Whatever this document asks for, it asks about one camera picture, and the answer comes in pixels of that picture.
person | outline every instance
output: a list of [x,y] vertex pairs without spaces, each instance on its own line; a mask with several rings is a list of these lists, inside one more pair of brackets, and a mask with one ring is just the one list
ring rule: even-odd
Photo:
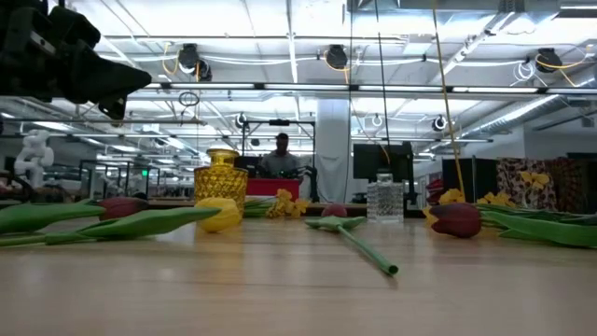
[[276,136],[276,150],[263,157],[261,166],[274,176],[299,168],[299,158],[288,153],[288,134]]

green stem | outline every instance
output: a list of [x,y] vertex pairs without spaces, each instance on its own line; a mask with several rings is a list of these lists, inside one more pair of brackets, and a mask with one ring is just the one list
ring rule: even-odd
[[363,253],[365,253],[371,260],[373,260],[377,266],[388,275],[394,275],[398,273],[398,267],[388,261],[384,256],[379,254],[373,247],[367,245],[365,242],[357,239],[345,230],[341,225],[338,226],[338,231],[344,235],[348,240],[357,245]]
[[43,244],[45,242],[46,242],[46,236],[43,234],[40,234],[40,235],[37,235],[34,237],[0,239],[0,247],[28,245],[28,244]]

ceiling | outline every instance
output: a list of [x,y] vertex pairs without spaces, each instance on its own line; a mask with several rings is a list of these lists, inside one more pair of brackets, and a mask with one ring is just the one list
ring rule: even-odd
[[[379,23],[374,11],[371,11],[370,1],[357,1],[361,7],[354,11],[346,10],[347,4],[350,5],[346,0],[76,0],[67,1],[67,6],[84,14],[102,32],[102,42],[95,48],[101,56],[139,67],[151,74],[154,82],[195,82],[194,76],[179,69],[173,75],[168,74],[164,66],[171,71],[175,69],[172,58],[182,43],[196,43],[201,57],[212,69],[213,82],[344,84],[349,80],[351,84],[362,85],[381,84],[383,75],[387,85],[439,84],[435,29],[428,4],[432,2],[403,1],[409,6],[420,3],[417,6],[421,7],[397,10],[393,9],[396,2],[379,1],[382,6]],[[539,48],[554,48],[564,64],[583,61],[566,70],[570,76],[592,66],[590,57],[597,50],[593,46],[597,36],[597,19],[584,18],[582,13],[558,16],[560,4],[557,8],[553,5],[557,1],[527,0],[527,6],[533,12],[517,17],[508,26],[495,31],[495,35],[482,38],[480,43],[476,38],[495,17],[496,11],[490,8],[497,8],[497,1],[483,4],[476,1],[442,2],[446,6],[451,3],[469,4],[470,8],[477,9],[439,11],[438,32],[444,66],[451,63],[455,53],[468,46],[465,57],[455,66],[446,68],[447,85],[567,85],[562,84],[564,78],[558,71],[553,74],[536,72],[528,80],[520,80],[520,72],[528,74],[526,68],[520,69],[520,62],[527,57],[534,58]],[[377,43],[378,29],[382,38],[381,53]],[[287,38],[290,31],[293,40]],[[323,56],[330,44],[342,44],[349,58],[352,54],[354,63],[350,72],[333,71],[326,64]],[[380,66],[381,55],[383,66]],[[162,56],[170,60],[162,61]],[[293,75],[294,59],[297,70]],[[268,95],[271,92],[267,91],[194,92],[201,97],[201,102],[190,107],[176,101],[164,102],[160,99],[163,91],[154,91],[151,99],[131,98],[127,105],[127,118],[147,119],[148,125],[176,120],[175,123],[152,128],[156,133],[214,135],[213,139],[181,140],[188,147],[204,151],[210,147],[240,147],[240,140],[224,143],[216,136],[240,134],[234,121],[241,113],[252,120],[301,121],[315,120],[318,113],[325,113],[318,110],[318,100],[325,97],[317,92],[280,95]],[[141,97],[142,93],[147,92],[133,95]],[[348,93],[341,97],[348,98]],[[385,127],[373,123],[375,118],[384,115],[382,93],[350,98],[354,107],[352,134],[385,136]],[[487,95],[482,98],[451,96],[449,99],[456,129],[486,118],[510,103],[503,97],[493,99]],[[76,116],[75,105],[64,100],[56,100],[52,104],[58,115]],[[80,106],[78,113],[91,107]],[[385,108],[390,136],[447,136],[445,133],[433,133],[430,127],[432,119],[446,114],[440,94],[419,98],[394,96],[386,100]],[[84,118],[102,119],[104,115],[92,108]],[[194,119],[204,120],[207,125],[192,123]],[[138,124],[123,127],[113,127],[109,123],[72,126],[77,130],[92,127],[97,133],[142,131],[142,125]],[[295,136],[308,136],[310,132],[298,126],[281,128],[263,125],[253,133],[253,136],[264,140],[263,144],[253,150],[256,153],[258,150],[270,150],[272,143],[268,140],[282,131]],[[116,143],[116,140],[96,140],[103,144]],[[135,144],[143,150],[171,153],[168,147],[154,146],[152,139],[136,139],[134,143],[129,141],[127,146]],[[426,146],[425,143],[417,145],[417,150]],[[312,149],[312,142],[305,138],[292,140],[290,147],[297,152],[308,151]]]

white statue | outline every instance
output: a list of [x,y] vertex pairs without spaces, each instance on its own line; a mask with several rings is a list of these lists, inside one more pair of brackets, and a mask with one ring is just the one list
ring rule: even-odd
[[15,175],[31,173],[29,184],[33,189],[44,185],[44,167],[54,163],[54,151],[46,147],[48,131],[31,130],[22,140],[23,148],[15,160]]

desk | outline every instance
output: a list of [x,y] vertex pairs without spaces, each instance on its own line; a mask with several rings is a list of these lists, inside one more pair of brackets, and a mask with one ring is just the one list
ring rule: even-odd
[[391,279],[338,235],[296,221],[246,220],[199,233],[197,243],[194,234],[189,225],[157,241],[2,249],[0,334],[546,336],[595,328],[594,250],[452,239],[420,220],[359,228],[355,235],[399,265]]

